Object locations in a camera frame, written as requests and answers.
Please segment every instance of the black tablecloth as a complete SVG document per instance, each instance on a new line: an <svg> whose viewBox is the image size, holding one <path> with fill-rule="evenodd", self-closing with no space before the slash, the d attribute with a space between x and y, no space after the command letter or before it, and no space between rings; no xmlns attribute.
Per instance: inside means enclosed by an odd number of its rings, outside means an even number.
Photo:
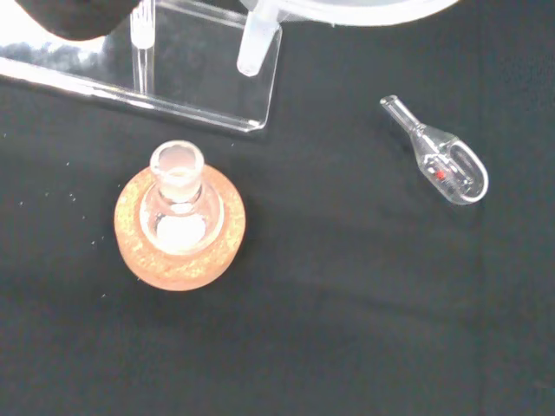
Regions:
<svg viewBox="0 0 555 416"><path fill-rule="evenodd" d="M555 3L284 28L266 131L0 87L0 414L555 414ZM380 109L490 173L454 207ZM236 184L236 262L188 293L126 269L123 186L170 139Z"/></svg>

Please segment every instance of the flask neck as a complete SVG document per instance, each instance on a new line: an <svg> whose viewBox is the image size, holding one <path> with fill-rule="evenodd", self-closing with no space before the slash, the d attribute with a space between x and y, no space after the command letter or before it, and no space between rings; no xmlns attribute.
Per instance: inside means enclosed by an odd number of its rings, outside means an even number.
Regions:
<svg viewBox="0 0 555 416"><path fill-rule="evenodd" d="M421 123L408 110L396 95L389 95L380 100L380 104L389 115L395 120L408 134L411 134Z"/></svg>
<svg viewBox="0 0 555 416"><path fill-rule="evenodd" d="M161 197L170 205L193 204L201 194L204 157L200 150L185 141L169 141L150 159Z"/></svg>

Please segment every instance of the flask mouth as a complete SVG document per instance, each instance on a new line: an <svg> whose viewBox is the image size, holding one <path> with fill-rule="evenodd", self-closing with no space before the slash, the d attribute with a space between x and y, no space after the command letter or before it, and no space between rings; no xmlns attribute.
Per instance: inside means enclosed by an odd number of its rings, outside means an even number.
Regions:
<svg viewBox="0 0 555 416"><path fill-rule="evenodd" d="M393 103L396 100L398 100L396 95L388 95L387 97L383 97L380 100L380 104L382 104L383 106L388 106L389 104Z"/></svg>
<svg viewBox="0 0 555 416"><path fill-rule="evenodd" d="M193 143L172 140L159 146L150 158L150 170L167 185L184 186L199 179L205 158Z"/></svg>

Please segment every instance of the clear acrylic stand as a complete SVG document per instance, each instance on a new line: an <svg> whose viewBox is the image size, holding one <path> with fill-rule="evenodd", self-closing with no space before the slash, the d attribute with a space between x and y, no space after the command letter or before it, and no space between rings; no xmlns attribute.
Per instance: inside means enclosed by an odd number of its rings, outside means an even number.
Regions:
<svg viewBox="0 0 555 416"><path fill-rule="evenodd" d="M245 21L203 3L143 0L109 36L71 42L3 0L0 75L250 132L268 119L281 29L247 77L237 69Z"/></svg>

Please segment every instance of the small glass vessel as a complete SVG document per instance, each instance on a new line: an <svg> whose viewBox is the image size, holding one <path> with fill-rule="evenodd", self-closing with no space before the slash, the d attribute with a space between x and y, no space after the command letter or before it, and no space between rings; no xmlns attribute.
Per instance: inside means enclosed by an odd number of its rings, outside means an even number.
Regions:
<svg viewBox="0 0 555 416"><path fill-rule="evenodd" d="M158 250L190 256L208 247L221 232L224 203L202 177L202 152L188 141L158 147L150 169L156 178L140 205L140 226Z"/></svg>
<svg viewBox="0 0 555 416"><path fill-rule="evenodd" d="M449 202L468 205L486 195L487 170L465 142L420 123L396 95L382 98L380 104L407 132L418 167Z"/></svg>

